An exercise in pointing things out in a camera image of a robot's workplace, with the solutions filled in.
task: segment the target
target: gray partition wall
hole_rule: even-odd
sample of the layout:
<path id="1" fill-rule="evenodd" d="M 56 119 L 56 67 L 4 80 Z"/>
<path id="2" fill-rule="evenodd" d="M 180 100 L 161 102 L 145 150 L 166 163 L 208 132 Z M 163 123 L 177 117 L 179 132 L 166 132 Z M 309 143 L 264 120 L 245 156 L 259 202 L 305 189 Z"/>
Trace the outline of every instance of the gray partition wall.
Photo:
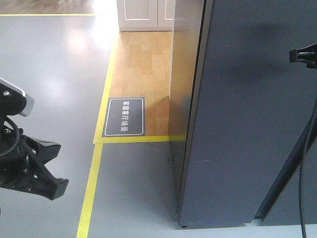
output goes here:
<path id="1" fill-rule="evenodd" d="M 290 64 L 289 51 L 316 43 L 317 2 L 197 1 L 200 14 L 186 6 L 192 2 L 176 1 L 170 93 L 179 223 L 241 226 L 255 217 L 311 117 L 317 70 Z M 199 42 L 187 54 L 179 47 L 190 47 L 191 32 Z M 296 179 L 287 186 L 290 194 L 297 195 Z M 277 212 L 283 201 L 264 225 L 299 223 L 297 210 L 288 220 Z M 317 215 L 309 217 L 317 223 Z"/>

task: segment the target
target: wooden floor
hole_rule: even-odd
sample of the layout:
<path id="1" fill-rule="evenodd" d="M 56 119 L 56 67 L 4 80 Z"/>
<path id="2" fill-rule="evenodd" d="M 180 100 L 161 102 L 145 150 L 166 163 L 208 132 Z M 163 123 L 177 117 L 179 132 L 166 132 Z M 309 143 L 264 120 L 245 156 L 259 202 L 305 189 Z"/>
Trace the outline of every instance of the wooden floor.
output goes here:
<path id="1" fill-rule="evenodd" d="M 145 97 L 146 135 L 168 135 L 171 32 L 121 32 L 111 98 Z"/>
<path id="2" fill-rule="evenodd" d="M 0 14 L 92 14 L 100 0 L 0 0 Z"/>

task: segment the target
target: black clamp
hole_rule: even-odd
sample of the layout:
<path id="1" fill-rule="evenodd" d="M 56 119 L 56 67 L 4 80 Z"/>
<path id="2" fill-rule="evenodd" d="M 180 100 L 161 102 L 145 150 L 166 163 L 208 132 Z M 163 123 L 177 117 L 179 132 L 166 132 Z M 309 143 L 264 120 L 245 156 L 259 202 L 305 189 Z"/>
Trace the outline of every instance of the black clamp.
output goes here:
<path id="1" fill-rule="evenodd" d="M 54 200 L 64 195 L 68 179 L 55 178 L 44 164 L 57 157 L 61 145 L 23 135 L 7 117 L 29 115 L 33 103 L 23 90 L 0 78 L 0 187 Z"/>
<path id="2" fill-rule="evenodd" d="M 290 63 L 302 62 L 307 68 L 317 68 L 317 44 L 290 51 L 289 59 Z"/>

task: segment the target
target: black cable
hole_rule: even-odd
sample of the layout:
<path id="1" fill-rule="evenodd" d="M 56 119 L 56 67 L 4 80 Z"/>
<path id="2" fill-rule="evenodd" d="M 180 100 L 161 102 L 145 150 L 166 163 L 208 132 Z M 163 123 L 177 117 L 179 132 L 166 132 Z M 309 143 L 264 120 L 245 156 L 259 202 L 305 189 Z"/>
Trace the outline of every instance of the black cable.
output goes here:
<path id="1" fill-rule="evenodd" d="M 18 145 L 19 139 L 20 139 L 19 128 L 17 127 L 17 125 L 16 125 L 11 119 L 9 119 L 8 117 L 5 117 L 4 121 L 6 121 L 7 123 L 9 123 L 9 125 L 14 129 L 16 138 L 15 138 L 14 144 L 13 144 L 7 151 L 1 153 L 1 154 L 0 154 L 0 157 L 7 155 L 7 154 L 9 154 L 12 150 L 14 150 L 14 149 L 16 148 L 16 146 Z"/>
<path id="2" fill-rule="evenodd" d="M 302 183 L 302 177 L 303 177 L 303 167 L 304 167 L 304 160 L 307 154 L 307 148 L 308 148 L 308 143 L 312 134 L 313 126 L 317 118 L 317 97 L 315 101 L 315 106 L 311 118 L 311 122 L 309 124 L 309 130 L 307 133 L 304 149 L 303 149 L 303 156 L 300 164 L 300 170 L 299 170 L 299 184 L 298 184 L 298 198 L 299 198 L 299 215 L 300 215 L 300 222 L 301 222 L 301 229 L 302 229 L 302 237 L 307 238 L 306 235 L 306 227 L 305 227 L 305 219 L 304 219 L 304 214 L 303 214 L 303 205 L 302 205 L 302 190 L 303 190 L 303 183 Z"/>

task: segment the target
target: white cabinet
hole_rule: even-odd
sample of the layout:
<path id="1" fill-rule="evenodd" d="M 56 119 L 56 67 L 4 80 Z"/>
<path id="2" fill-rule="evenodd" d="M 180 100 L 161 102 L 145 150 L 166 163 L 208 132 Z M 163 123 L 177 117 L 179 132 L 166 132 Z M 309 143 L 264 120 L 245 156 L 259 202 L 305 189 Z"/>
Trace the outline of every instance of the white cabinet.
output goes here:
<path id="1" fill-rule="evenodd" d="M 172 30 L 175 0 L 117 0 L 120 31 Z"/>

